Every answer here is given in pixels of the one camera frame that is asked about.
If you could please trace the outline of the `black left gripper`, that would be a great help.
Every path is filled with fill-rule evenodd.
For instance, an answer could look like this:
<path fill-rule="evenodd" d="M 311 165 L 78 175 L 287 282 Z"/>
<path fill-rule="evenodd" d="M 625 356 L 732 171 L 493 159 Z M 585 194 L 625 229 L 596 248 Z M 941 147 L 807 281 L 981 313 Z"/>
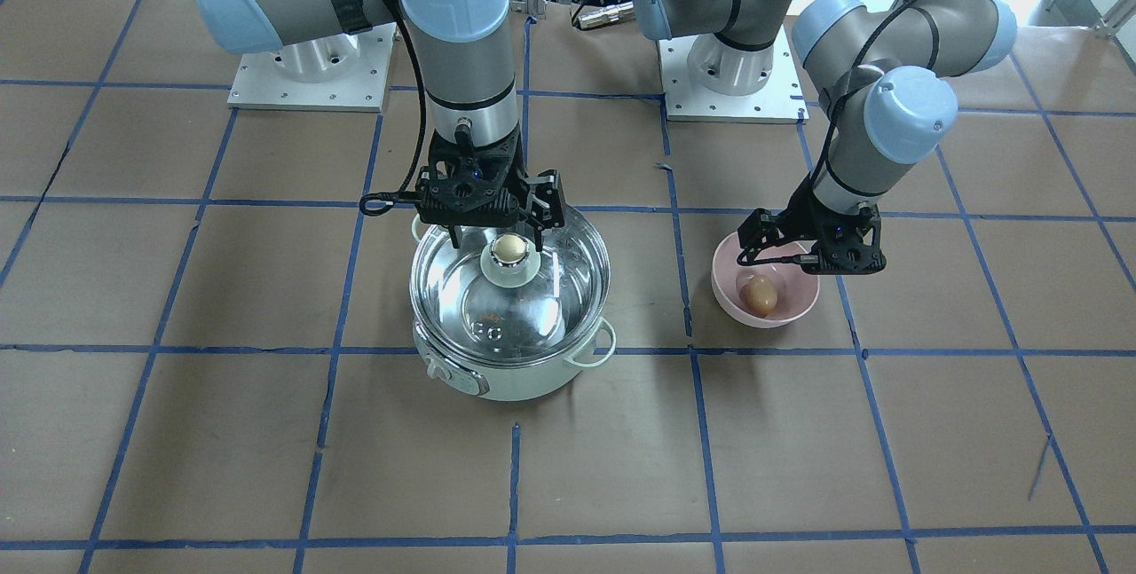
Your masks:
<path fill-rule="evenodd" d="M 804 273 L 870 275 L 886 267 L 882 234 L 876 203 L 861 202 L 851 214 L 841 214 L 808 197 L 796 210 L 755 208 L 736 231 L 741 247 L 736 263 L 743 267 L 799 263 L 799 256 L 761 258 L 761 253 L 801 239 L 813 242 L 799 263 Z"/>

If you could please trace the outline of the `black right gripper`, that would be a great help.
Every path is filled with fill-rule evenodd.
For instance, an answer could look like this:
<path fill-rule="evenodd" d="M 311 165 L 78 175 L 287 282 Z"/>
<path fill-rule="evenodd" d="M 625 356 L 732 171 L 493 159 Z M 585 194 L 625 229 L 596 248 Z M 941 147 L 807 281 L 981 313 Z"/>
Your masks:
<path fill-rule="evenodd" d="M 462 246 L 463 226 L 511 228 L 524 218 L 542 252 L 543 233 L 565 226 L 559 170 L 524 177 L 519 128 L 487 145 L 475 145 L 470 128 L 457 128 L 454 141 L 431 133 L 429 163 L 415 193 L 419 218 L 444 227 L 454 249 Z"/>

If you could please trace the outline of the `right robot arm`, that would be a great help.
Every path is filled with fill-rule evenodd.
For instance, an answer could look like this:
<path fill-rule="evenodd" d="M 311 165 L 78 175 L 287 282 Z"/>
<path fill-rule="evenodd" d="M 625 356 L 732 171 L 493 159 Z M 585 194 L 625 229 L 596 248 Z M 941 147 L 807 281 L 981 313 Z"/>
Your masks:
<path fill-rule="evenodd" d="M 367 216 L 414 205 L 454 246 L 463 226 L 503 228 L 543 248 L 563 227 L 556 170 L 527 174 L 509 0 L 195 0 L 232 55 L 279 51 L 394 24 L 418 89 L 414 158 L 393 193 L 359 201 Z"/>

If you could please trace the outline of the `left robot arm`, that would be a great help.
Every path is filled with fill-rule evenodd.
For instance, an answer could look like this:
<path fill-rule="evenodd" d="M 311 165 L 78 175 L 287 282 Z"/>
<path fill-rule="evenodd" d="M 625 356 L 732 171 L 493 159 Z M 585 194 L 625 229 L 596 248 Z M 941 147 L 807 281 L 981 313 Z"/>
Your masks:
<path fill-rule="evenodd" d="M 740 97 L 760 88 L 760 68 L 792 0 L 633 0 L 654 41 L 693 38 L 690 72 L 705 88 Z M 1001 0 L 900 0 L 870 13 L 863 0 L 816 0 L 791 32 L 829 128 L 816 165 L 780 213 L 759 208 L 738 227 L 741 266 L 808 241 L 792 263 L 807 274 L 884 271 L 878 201 L 927 158 L 959 110 L 951 76 L 989 69 L 1017 39 Z"/>

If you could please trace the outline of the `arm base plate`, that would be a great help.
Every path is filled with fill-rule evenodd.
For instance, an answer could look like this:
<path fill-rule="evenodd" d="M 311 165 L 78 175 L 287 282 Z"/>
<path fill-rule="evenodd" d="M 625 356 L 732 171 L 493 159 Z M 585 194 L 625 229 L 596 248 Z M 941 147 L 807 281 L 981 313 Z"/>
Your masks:
<path fill-rule="evenodd" d="M 807 101 L 784 28 L 755 52 L 713 34 L 658 41 L 667 117 L 675 122 L 805 122 Z"/>
<path fill-rule="evenodd" d="M 395 38 L 392 23 L 279 50 L 245 53 L 229 89 L 236 109 L 381 113 Z"/>

